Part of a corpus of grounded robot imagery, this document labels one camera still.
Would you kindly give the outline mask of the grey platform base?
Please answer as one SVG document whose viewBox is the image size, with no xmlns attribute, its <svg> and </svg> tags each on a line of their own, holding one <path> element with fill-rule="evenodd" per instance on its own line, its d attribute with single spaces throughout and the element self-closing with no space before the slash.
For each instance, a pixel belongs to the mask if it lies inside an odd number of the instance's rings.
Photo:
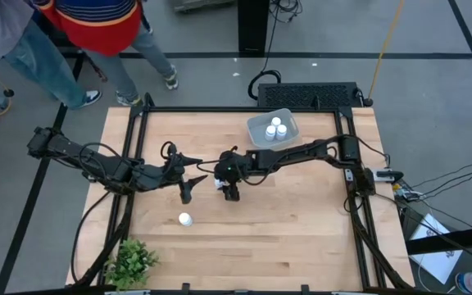
<svg viewBox="0 0 472 295">
<path fill-rule="evenodd" d="M 170 0 L 175 12 L 191 12 L 205 7 L 232 5 L 236 0 Z"/>
</svg>

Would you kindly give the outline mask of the black flat beam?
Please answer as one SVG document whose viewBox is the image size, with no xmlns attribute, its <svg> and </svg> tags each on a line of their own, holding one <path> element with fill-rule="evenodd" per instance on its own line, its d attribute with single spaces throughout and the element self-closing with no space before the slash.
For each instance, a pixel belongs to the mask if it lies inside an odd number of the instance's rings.
<svg viewBox="0 0 472 295">
<path fill-rule="evenodd" d="M 467 251 L 470 248 L 472 248 L 472 229 L 413 239 L 406 242 L 406 249 L 411 255 L 456 250 Z"/>
</svg>

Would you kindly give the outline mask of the black metal table frame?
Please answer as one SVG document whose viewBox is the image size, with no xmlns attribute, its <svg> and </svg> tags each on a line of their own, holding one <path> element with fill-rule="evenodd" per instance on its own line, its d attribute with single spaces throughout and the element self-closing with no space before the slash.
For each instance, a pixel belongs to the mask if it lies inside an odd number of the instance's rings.
<svg viewBox="0 0 472 295">
<path fill-rule="evenodd" d="M 154 107 L 148 114 L 142 158 L 161 165 L 172 141 L 188 157 L 214 160 L 232 146 L 254 149 L 247 120 L 257 107 Z M 345 175 L 324 161 L 287 166 L 259 186 L 238 185 L 241 200 L 227 202 L 209 175 L 182 204 L 177 187 L 134 197 L 131 238 L 156 251 L 160 264 L 147 287 L 192 290 L 294 291 L 362 289 L 351 218 L 343 210 Z M 391 266 L 414 285 L 394 203 L 370 197 L 378 245 Z M 75 273 L 81 278 L 103 248 L 113 198 L 94 209 L 79 234 Z M 191 226 L 179 223 L 189 213 Z"/>
</svg>

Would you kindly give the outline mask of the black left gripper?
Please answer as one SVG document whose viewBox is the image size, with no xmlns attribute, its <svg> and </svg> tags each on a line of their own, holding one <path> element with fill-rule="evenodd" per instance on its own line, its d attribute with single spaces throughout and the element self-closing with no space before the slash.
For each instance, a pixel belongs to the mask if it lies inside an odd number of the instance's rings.
<svg viewBox="0 0 472 295">
<path fill-rule="evenodd" d="M 202 163 L 202 159 L 186 157 L 177 151 L 176 145 L 172 142 L 163 143 L 161 156 L 166 160 L 163 168 L 162 183 L 166 186 L 178 185 L 181 202 L 189 204 L 192 201 L 193 187 L 202 182 L 207 175 L 185 180 L 185 167 Z"/>
</svg>

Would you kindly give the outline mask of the black perforated computer case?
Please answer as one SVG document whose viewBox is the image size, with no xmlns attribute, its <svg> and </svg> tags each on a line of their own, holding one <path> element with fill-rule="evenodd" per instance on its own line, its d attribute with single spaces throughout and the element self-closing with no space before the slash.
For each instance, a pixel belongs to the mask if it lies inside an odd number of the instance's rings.
<svg viewBox="0 0 472 295">
<path fill-rule="evenodd" d="M 355 82 L 260 84 L 260 107 L 321 109 L 361 107 L 361 91 Z"/>
</svg>

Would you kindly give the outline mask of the grey plastic basket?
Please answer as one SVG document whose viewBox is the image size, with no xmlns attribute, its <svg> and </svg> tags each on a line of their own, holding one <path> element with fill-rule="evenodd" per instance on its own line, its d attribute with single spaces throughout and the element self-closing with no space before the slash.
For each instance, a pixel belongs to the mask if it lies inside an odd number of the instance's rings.
<svg viewBox="0 0 472 295">
<path fill-rule="evenodd" d="M 270 142 L 265 140 L 266 127 L 272 125 L 271 120 L 274 117 L 279 117 L 281 119 L 281 125 L 285 125 L 288 128 L 286 138 L 283 141 L 279 141 L 276 138 Z M 295 143 L 300 134 L 293 114 L 287 108 L 278 109 L 248 119 L 247 130 L 252 143 L 257 148 L 271 149 L 275 151 L 287 148 L 291 144 Z"/>
</svg>

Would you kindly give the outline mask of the white paper sheet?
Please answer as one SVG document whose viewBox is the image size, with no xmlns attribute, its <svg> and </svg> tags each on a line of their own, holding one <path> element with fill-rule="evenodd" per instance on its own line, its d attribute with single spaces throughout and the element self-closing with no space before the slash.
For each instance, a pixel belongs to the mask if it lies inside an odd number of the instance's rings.
<svg viewBox="0 0 472 295">
<path fill-rule="evenodd" d="M 450 230 L 442 225 L 434 216 L 428 213 L 418 224 L 410 240 L 428 238 L 437 234 L 449 234 Z M 462 250 L 447 252 L 431 252 L 426 254 L 410 255 L 421 269 L 432 275 L 439 283 L 445 284 L 458 260 Z"/>
</svg>

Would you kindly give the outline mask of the black silver mounted device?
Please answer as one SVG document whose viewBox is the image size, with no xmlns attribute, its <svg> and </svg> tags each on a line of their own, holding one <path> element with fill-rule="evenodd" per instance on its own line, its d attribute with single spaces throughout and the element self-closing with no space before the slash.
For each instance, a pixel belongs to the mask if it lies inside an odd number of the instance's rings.
<svg viewBox="0 0 472 295">
<path fill-rule="evenodd" d="M 374 176 L 375 176 L 376 181 L 395 183 L 399 181 L 404 176 L 404 174 L 401 171 L 395 171 L 395 170 L 387 168 L 387 169 L 377 170 L 374 173 Z"/>
</svg>

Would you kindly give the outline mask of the person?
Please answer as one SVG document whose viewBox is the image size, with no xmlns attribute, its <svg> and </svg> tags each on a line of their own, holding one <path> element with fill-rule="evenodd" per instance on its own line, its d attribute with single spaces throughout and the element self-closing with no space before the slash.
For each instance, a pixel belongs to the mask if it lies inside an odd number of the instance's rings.
<svg viewBox="0 0 472 295">
<path fill-rule="evenodd" d="M 157 45 L 143 11 L 147 0 L 30 0 L 34 7 L 107 75 L 124 106 L 143 103 L 120 54 L 137 50 L 159 73 L 169 90 L 179 87 L 178 73 Z"/>
<path fill-rule="evenodd" d="M 102 94 L 77 83 L 66 59 L 33 16 L 26 0 L 0 0 L 0 57 L 71 110 L 97 102 Z"/>
</svg>

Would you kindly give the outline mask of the black upright post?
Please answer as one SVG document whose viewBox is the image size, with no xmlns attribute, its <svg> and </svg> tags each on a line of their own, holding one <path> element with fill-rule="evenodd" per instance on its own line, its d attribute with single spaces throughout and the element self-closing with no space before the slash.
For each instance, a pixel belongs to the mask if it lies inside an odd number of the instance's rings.
<svg viewBox="0 0 472 295">
<path fill-rule="evenodd" d="M 238 50 L 264 56 L 270 0 L 238 0 Z"/>
</svg>

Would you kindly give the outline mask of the small green potted plant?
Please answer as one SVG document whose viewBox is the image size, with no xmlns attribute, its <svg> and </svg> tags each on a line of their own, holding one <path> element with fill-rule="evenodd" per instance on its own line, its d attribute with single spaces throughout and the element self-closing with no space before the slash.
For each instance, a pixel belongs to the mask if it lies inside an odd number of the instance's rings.
<svg viewBox="0 0 472 295">
<path fill-rule="evenodd" d="M 146 243 L 126 239 L 119 246 L 116 256 L 106 263 L 105 282 L 117 291 L 142 288 L 148 281 L 149 270 L 159 263 L 157 252 L 147 250 Z"/>
</svg>

